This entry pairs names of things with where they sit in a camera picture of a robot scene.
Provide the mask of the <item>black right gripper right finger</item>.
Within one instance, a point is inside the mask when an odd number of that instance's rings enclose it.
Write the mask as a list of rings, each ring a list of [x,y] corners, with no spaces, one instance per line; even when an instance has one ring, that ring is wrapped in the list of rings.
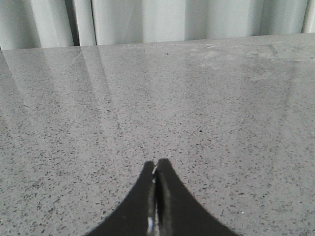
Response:
[[[161,236],[235,236],[187,190],[164,158],[156,169],[158,228]]]

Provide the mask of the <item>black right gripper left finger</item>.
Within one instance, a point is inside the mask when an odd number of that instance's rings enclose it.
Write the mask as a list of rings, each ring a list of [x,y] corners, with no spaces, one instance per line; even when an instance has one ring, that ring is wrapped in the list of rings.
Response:
[[[138,180],[112,214],[87,235],[153,236],[156,197],[154,163],[145,162]]]

